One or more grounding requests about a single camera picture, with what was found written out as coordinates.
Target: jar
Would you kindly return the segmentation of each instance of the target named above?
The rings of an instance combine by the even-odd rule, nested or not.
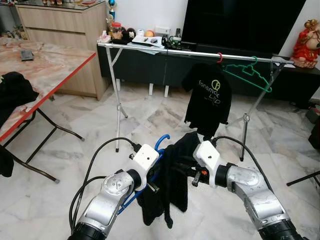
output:
[[[121,23],[114,21],[111,24],[111,26],[112,26],[112,37],[114,39],[121,39],[122,38]]]

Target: television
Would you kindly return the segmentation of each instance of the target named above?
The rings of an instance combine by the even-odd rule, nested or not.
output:
[[[188,0],[182,41],[278,54],[306,0]]]

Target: red table edge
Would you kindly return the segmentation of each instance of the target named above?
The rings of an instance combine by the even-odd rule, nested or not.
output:
[[[0,142],[5,140],[24,120],[27,119],[37,108],[39,108],[45,100],[47,100],[52,94],[55,93],[66,81],[68,81],[73,75],[75,75],[84,65],[86,65],[96,53],[94,52],[89,58],[87,58],[80,66],[78,66],[69,76],[67,76],[62,82],[60,82],[54,89],[52,89],[46,96],[44,96],[33,108],[31,108],[25,115],[23,115],[19,121],[17,121],[12,127],[9,128],[2,136],[0,136]]]

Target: green clothes hanger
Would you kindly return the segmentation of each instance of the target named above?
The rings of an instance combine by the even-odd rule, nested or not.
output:
[[[252,57],[255,58],[255,62],[254,63],[251,63],[251,64],[249,64],[247,66],[229,64],[229,65],[226,65],[224,67],[223,71],[228,73],[228,74],[230,74],[230,75],[232,75],[232,76],[234,76],[234,77],[236,77],[236,78],[238,78],[238,79],[241,79],[241,80],[243,80],[243,81],[245,81],[245,82],[247,82],[247,83],[249,83],[249,84],[251,84],[251,85],[253,85],[253,86],[255,86],[255,87],[257,87],[257,88],[259,88],[261,90],[263,90],[263,91],[266,91],[267,93],[271,93],[272,92],[272,88],[270,87],[269,89],[267,89],[267,86],[268,86],[269,82],[263,76],[261,76],[258,71],[256,71],[254,69],[254,65],[258,62],[258,58],[256,56],[252,56]],[[240,68],[242,73],[244,73],[244,74],[246,74],[248,76],[251,76],[251,77],[253,77],[254,75],[257,75],[260,79],[262,79],[265,82],[265,87],[259,86],[259,85],[255,84],[255,83],[253,83],[253,82],[241,77],[241,76],[236,75],[233,72],[230,72],[230,70],[228,70],[228,68],[230,68],[230,67]]]

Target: red figurine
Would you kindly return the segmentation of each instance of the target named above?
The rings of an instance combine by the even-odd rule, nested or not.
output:
[[[291,60],[298,67],[312,69],[318,62],[317,55],[320,55],[320,23],[312,19],[304,27],[293,48]]]

